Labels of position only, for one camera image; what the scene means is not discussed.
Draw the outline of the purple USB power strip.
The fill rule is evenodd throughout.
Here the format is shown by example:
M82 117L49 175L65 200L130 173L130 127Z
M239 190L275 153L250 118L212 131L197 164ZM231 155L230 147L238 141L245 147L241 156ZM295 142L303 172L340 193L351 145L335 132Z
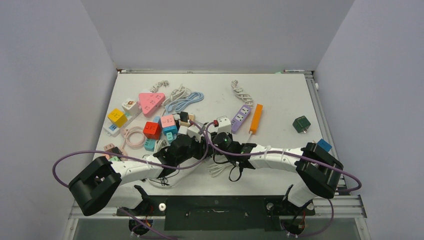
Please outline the purple USB power strip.
M240 129L241 125L247 119L251 111L252 111L252 108L248 106L247 104L244 104L238 110L238 112L234 115L234 117L230 121L232 134L235 134Z

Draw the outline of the orange power strip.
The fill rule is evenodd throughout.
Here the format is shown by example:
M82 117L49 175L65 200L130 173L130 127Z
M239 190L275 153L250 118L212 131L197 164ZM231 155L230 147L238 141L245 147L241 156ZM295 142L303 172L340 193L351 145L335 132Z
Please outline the orange power strip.
M261 120L261 116L262 116L262 111L263 111L263 105L262 104L257 104L253 113L253 117L251 120L251 124L249 127L249 133L251 134L255 134L259 128L259 124L260 124L260 120Z

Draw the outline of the green cube socket adapter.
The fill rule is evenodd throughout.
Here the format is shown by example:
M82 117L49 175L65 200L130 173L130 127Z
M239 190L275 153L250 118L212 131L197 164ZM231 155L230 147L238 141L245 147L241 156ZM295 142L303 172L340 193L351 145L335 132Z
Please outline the green cube socket adapter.
M293 121L292 126L294 127L297 133L306 133L311 126L311 122L305 115L302 115L297 117Z

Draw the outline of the blue cube socket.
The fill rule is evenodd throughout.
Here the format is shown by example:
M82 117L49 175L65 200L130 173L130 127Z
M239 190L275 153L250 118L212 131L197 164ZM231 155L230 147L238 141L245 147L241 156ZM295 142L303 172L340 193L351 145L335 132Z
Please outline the blue cube socket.
M333 148L333 146L329 144L327 141L325 141L324 139L320 139L317 142L317 145L320 146L326 152L329 152Z

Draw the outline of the white USB power strip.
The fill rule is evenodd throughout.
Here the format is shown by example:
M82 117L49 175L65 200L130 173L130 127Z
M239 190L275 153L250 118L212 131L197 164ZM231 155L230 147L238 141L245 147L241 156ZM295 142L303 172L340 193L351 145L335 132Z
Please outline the white USB power strip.
M146 179L145 181L158 189L171 189L175 187L180 181L191 175L201 165L202 164L199 163L196 166L188 169L177 170L176 173L172 173L171 175L161 178Z

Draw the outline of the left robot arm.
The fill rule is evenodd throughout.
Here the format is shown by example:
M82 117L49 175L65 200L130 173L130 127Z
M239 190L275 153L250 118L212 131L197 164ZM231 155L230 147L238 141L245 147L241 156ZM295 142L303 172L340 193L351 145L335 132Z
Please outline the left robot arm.
M210 144L202 138L179 135L169 146L146 159L131 157L128 161L95 158L68 184L84 216L98 213L105 207L126 208L136 215L148 211L151 197L136 181L160 179L184 169L189 159L201 161L212 154Z

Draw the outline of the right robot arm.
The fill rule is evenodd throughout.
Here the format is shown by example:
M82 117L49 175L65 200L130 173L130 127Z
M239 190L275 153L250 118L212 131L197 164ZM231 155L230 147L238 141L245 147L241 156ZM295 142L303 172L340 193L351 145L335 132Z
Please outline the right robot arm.
M241 169L275 169L297 173L300 181L290 186L282 207L297 213L316 197L332 199L344 166L318 144L309 142L299 148L273 148L256 143L239 143L225 133L211 139L215 151Z

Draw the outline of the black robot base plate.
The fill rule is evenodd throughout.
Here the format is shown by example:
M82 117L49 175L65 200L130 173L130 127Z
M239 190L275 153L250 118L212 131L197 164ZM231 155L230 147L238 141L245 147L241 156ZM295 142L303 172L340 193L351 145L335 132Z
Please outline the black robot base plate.
M282 195L151 195L127 212L136 217L163 217L166 231L279 230L279 220L313 216L314 209L296 210Z

